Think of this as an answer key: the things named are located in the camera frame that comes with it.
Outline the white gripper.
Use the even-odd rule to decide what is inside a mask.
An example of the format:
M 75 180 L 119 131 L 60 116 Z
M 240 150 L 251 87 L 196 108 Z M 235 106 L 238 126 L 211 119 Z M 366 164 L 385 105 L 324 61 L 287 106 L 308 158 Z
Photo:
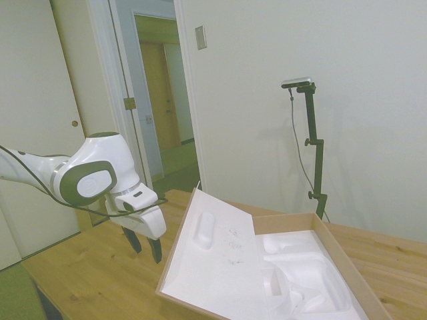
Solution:
M 135 233 L 147 237 L 153 260 L 162 260 L 160 237 L 166 232 L 163 213 L 158 205 L 153 205 L 156 197 L 138 200 L 133 196 L 119 196 L 106 200 L 107 213 L 111 220 L 122 226 L 123 233 L 136 253 L 141 252 L 141 243 Z

